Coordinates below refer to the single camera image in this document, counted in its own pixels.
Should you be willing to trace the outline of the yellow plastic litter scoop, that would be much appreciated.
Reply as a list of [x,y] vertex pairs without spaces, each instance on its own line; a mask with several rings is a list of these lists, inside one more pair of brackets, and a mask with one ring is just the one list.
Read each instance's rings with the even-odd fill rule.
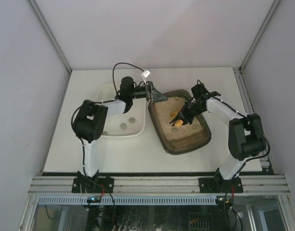
[[172,120],[170,121],[170,124],[172,127],[180,127],[183,125],[183,121],[181,117],[179,116],[179,112],[176,111],[174,113],[171,113]]

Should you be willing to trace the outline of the dark translucent litter box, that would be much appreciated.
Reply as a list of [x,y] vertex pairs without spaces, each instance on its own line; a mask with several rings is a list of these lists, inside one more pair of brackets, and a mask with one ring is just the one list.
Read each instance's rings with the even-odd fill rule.
[[184,103],[190,100],[188,91],[179,89],[164,93],[168,101],[150,103],[148,105],[149,115],[155,132],[165,152],[172,155],[185,154],[207,145],[211,140],[211,131],[203,115],[197,115],[191,125],[172,127],[171,113],[179,111]]

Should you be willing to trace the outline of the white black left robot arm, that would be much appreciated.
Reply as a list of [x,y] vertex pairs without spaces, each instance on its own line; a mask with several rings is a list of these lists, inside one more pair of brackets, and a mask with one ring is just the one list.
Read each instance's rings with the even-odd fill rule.
[[167,101],[168,97],[159,92],[151,81],[147,81],[143,86],[138,86],[132,77],[124,77],[114,99],[101,102],[84,100],[82,105],[74,111],[71,118],[71,128],[80,140],[83,149],[82,167],[77,172],[77,177],[84,184],[98,183],[98,167],[93,159],[96,155],[91,149],[101,137],[106,119],[128,113],[133,106],[133,100],[136,99],[158,103]]

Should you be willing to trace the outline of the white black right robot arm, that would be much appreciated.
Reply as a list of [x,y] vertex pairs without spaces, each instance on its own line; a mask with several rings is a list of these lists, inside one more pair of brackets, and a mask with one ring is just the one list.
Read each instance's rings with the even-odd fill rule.
[[172,126],[192,124],[195,116],[209,112],[228,127],[229,155],[214,175],[217,187],[233,183],[247,162],[260,159],[260,153],[270,153],[270,142],[265,136],[258,114],[244,115],[220,98],[220,93],[208,91],[201,81],[191,88],[193,97],[170,121]]

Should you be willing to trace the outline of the white plastic waste bin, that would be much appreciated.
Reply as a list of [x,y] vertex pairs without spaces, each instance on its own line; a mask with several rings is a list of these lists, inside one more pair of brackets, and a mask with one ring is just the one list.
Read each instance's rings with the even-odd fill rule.
[[[134,117],[135,123],[130,123],[129,118]],[[122,129],[121,123],[125,123],[127,127]],[[106,138],[129,138],[140,135],[146,123],[146,100],[135,99],[133,106],[125,114],[112,115],[106,118],[103,131],[107,131]]]

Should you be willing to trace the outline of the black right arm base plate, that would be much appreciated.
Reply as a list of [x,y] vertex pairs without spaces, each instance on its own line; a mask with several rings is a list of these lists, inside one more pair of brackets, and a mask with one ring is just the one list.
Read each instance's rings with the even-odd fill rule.
[[244,189],[242,181],[239,177],[233,180],[220,180],[216,181],[215,178],[199,178],[198,179],[200,193],[243,193]]

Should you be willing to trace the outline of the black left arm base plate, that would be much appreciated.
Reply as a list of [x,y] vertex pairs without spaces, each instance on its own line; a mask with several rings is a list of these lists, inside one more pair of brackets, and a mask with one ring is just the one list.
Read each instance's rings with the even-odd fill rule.
[[93,178],[88,179],[85,176],[75,178],[72,184],[72,193],[112,193],[114,187],[114,178]]

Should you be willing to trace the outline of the aluminium front rail frame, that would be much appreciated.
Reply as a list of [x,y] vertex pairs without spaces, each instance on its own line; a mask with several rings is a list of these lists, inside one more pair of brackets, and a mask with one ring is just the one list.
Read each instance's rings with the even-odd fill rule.
[[[240,176],[242,195],[288,195],[284,176]],[[70,195],[74,177],[34,177],[29,194]],[[199,177],[114,177],[113,195],[200,194]]]

